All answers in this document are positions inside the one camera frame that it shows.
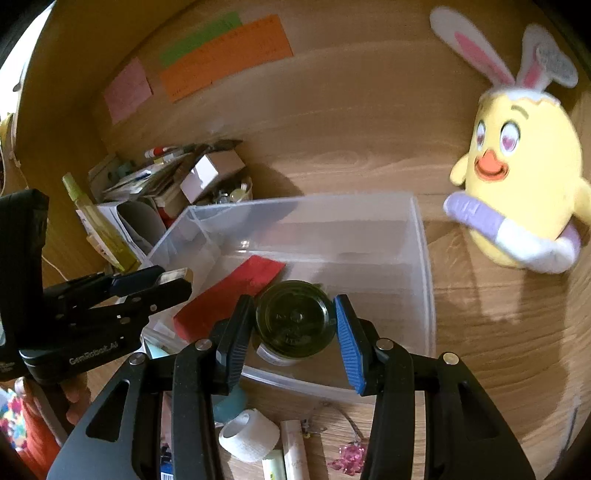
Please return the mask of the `person's left hand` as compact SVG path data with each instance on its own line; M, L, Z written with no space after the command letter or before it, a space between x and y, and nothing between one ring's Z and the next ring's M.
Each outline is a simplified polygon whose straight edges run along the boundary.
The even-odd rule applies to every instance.
M69 402L69 408L66 412L66 418L72 425L76 425L81 416L85 413L91 401L91 392L87 383L86 373L80 374L72 379L63 381L61 388ZM28 405L32 414L41 418L39 410L40 403L36 399L31 387L24 377L19 377L14 382L14 391L23 403Z

